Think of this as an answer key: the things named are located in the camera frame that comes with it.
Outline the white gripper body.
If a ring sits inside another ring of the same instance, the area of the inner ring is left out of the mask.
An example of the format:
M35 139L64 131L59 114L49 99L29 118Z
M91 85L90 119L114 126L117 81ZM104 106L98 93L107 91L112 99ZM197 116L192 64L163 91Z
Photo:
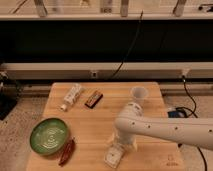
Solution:
M109 138L109 143L104 162L111 168L116 169L124 154L134 146L134 137L113 133Z

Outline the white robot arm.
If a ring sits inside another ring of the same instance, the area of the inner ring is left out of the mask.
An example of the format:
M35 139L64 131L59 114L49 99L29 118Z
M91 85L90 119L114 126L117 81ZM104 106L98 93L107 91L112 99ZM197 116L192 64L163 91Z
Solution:
M117 168L128 146L136 147L135 135L160 138L180 144L213 150L213 118L152 118L142 107L127 103L114 121L115 132L104 161Z

